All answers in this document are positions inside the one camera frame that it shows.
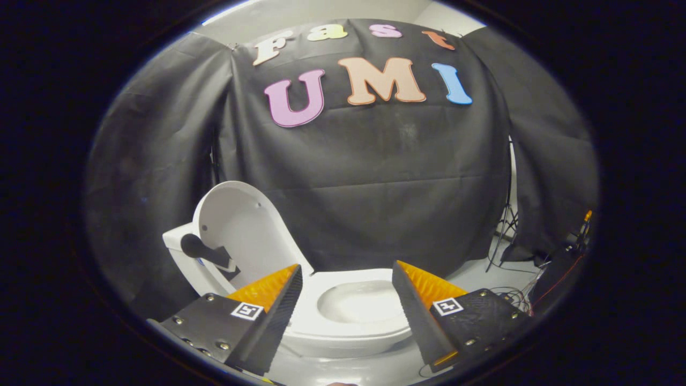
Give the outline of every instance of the black cloth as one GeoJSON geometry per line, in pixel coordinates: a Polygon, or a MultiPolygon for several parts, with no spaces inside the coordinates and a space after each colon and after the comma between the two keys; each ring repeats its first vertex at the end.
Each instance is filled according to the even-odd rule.
{"type": "Polygon", "coordinates": [[[493,28],[462,42],[488,67],[508,106],[519,211],[512,244],[545,255],[579,231],[587,211],[600,215],[591,125],[548,70],[493,28]]]}
{"type": "MultiPolygon", "coordinates": [[[[398,259],[446,276],[488,253],[506,196],[510,134],[523,192],[520,227],[528,229],[518,239],[538,242],[536,231],[550,222],[539,220],[541,206],[552,205],[541,189],[562,183],[554,188],[559,192],[575,180],[538,171],[541,158],[528,155],[542,150],[517,150],[539,148],[544,126],[537,117],[550,115],[545,106],[511,100],[522,92],[506,90],[522,85],[502,82],[501,72],[489,69],[502,65],[481,58],[495,55],[481,46],[502,38],[486,35],[466,44],[472,34],[459,39],[436,31],[456,48],[450,51],[421,33],[431,29],[400,22],[346,19],[292,30],[280,54],[257,67],[255,43],[279,31],[235,50],[189,33],[153,57],[103,119],[86,171],[84,211],[99,265],[134,312],[166,319],[197,296],[161,235],[190,222],[200,198],[221,181],[245,181],[264,192],[317,271],[390,268],[398,259]],[[306,39],[312,27],[327,23],[342,24],[348,36],[306,39]],[[373,36],[372,24],[391,24],[403,37],[373,36]],[[348,57],[363,57],[378,69],[391,57],[410,59],[427,99],[348,104],[350,80],[338,65],[348,57]],[[446,99],[433,63],[458,70],[472,104],[446,99]],[[291,80],[290,107],[298,111],[308,103],[298,77],[313,69],[326,73],[324,111],[302,126],[276,125],[264,89],[291,80]],[[527,204],[527,197],[538,201],[527,204]],[[527,217],[525,210],[534,214],[527,217]]],[[[581,125],[550,121],[583,137],[575,134],[581,125]]],[[[563,138],[543,137],[545,160],[575,162],[555,157],[584,140],[557,148],[556,137],[563,138]]],[[[570,200],[575,189],[566,195],[570,200]]]]}

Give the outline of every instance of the toilet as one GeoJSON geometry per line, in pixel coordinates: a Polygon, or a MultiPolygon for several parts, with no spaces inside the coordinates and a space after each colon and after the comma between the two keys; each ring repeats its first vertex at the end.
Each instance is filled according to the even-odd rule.
{"type": "Polygon", "coordinates": [[[199,295],[227,296],[300,264],[303,290],[281,341],[299,356],[374,355],[411,335],[391,269],[314,272],[272,202],[247,183],[216,185],[198,203],[193,221],[165,232],[163,240],[199,295]],[[195,234],[212,249],[224,247],[230,264],[218,267],[185,255],[180,245],[186,234],[195,234]]]}

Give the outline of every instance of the toilet seat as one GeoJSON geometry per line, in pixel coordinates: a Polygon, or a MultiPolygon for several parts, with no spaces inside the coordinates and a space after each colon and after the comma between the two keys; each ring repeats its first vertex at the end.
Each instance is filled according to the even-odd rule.
{"type": "Polygon", "coordinates": [[[387,281],[390,283],[391,269],[364,269],[359,271],[319,272],[308,277],[303,284],[303,290],[296,309],[291,317],[287,334],[308,337],[331,337],[335,331],[340,339],[386,337],[389,334],[409,332],[407,319],[397,301],[396,312],[378,321],[363,323],[346,323],[332,320],[320,312],[319,299],[327,291],[348,283],[387,281]]]}
{"type": "Polygon", "coordinates": [[[165,232],[163,240],[199,295],[227,296],[286,266],[300,264],[303,289],[282,339],[283,345],[299,355],[366,356],[386,351],[411,335],[397,293],[392,289],[391,269],[315,273],[274,204],[247,183],[227,181],[216,185],[198,203],[193,222],[165,232]],[[186,256],[180,248],[180,239],[188,233],[200,237],[210,248],[224,247],[240,273],[229,282],[211,262],[186,256]],[[366,282],[388,283],[380,287],[377,299],[397,300],[397,306],[388,308],[393,315],[374,321],[341,322],[320,312],[319,299],[327,291],[344,284],[354,287],[366,282]],[[382,287],[390,288],[390,292],[385,293],[382,287]]]}

